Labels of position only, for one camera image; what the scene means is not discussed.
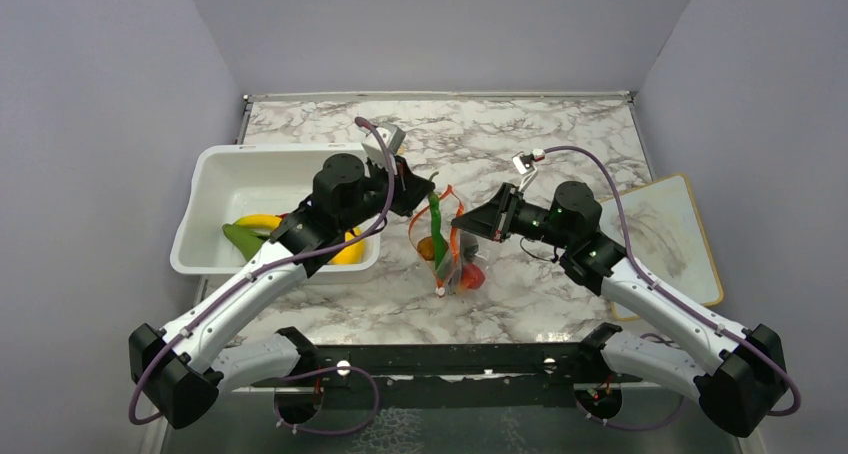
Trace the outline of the dark green avocado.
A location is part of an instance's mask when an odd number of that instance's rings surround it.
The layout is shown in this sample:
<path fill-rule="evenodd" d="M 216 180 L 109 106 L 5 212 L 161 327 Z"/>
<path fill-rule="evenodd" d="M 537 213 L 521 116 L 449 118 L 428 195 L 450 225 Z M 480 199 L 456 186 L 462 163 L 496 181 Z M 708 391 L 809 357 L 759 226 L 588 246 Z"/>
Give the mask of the dark green avocado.
<path fill-rule="evenodd" d="M 460 234 L 460 253 L 464 259 L 471 262 L 479 251 L 478 237 L 462 232 Z"/>

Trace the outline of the clear orange-zipper zip bag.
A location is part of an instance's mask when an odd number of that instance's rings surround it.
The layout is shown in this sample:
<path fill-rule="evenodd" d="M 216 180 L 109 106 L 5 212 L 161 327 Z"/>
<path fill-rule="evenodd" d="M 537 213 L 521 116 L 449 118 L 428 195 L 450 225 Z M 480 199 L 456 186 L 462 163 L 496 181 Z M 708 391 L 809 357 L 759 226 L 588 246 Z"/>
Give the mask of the clear orange-zipper zip bag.
<path fill-rule="evenodd" d="M 466 213 L 464 196 L 452 185 L 434 191 L 407 224 L 407 238 L 433 277 L 439 298 L 481 290 L 487 283 L 491 251 L 479 237 L 452 225 Z"/>

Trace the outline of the brown kiwi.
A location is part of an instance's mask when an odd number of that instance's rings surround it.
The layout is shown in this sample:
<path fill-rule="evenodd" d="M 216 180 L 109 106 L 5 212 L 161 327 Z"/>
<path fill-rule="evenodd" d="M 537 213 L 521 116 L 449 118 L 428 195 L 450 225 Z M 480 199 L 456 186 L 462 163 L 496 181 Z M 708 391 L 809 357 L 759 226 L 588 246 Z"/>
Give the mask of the brown kiwi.
<path fill-rule="evenodd" d="M 428 236 L 416 244 L 416 251 L 425 261 L 434 261 L 436 257 L 433 239 Z"/>

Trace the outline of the green chili pepper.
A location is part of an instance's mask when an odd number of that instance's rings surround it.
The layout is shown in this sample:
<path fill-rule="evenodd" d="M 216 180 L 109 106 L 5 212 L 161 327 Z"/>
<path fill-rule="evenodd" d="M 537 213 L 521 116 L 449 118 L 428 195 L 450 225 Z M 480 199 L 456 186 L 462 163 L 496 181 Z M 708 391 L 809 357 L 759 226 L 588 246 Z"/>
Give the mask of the green chili pepper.
<path fill-rule="evenodd" d="M 433 239 L 436 257 L 433 261 L 433 272 L 436 278 L 436 294 L 442 298 L 446 295 L 446 281 L 452 268 L 450 260 L 450 244 L 442 233 L 443 223 L 441 200 L 453 193 L 453 187 L 448 184 L 443 194 L 432 191 L 428 197 L 430 215 L 430 237 Z"/>

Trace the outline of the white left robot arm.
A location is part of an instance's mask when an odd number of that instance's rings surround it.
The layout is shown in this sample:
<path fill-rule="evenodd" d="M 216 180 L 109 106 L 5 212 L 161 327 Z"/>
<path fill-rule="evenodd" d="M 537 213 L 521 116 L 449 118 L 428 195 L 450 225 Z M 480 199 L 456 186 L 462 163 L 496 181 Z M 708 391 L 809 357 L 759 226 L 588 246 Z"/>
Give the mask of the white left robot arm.
<path fill-rule="evenodd" d="M 147 323 L 129 336 L 135 384 L 129 418 L 141 396 L 174 429 L 203 417 L 226 390 L 279 373 L 298 385 L 313 375 L 314 358 L 284 334 L 224 355 L 231 339 L 283 293 L 297 289 L 343 248 L 346 233 L 364 222 L 376 233 L 389 213 L 409 217 L 435 189 L 398 155 L 381 163 L 342 153 L 327 158 L 312 191 L 272 231 L 246 265 L 200 304 L 161 328 Z"/>

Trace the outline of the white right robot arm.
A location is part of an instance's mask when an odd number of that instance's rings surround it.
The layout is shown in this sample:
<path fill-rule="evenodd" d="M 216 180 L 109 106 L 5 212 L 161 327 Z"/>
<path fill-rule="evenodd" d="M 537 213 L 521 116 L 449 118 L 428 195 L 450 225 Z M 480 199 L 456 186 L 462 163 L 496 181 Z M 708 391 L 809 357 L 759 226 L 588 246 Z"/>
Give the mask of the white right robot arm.
<path fill-rule="evenodd" d="M 451 224 L 495 242 L 519 235 L 562 250 L 559 264 L 571 281 L 626 307 L 677 345 L 614 333 L 578 352 L 585 378 L 600 381 L 612 372 L 639 377 L 697 402 L 726 433 L 751 435 L 790 389 L 779 335 L 764 324 L 749 329 L 682 295 L 604 234 L 601 215 L 584 183 L 560 184 L 548 208 L 505 183 Z"/>

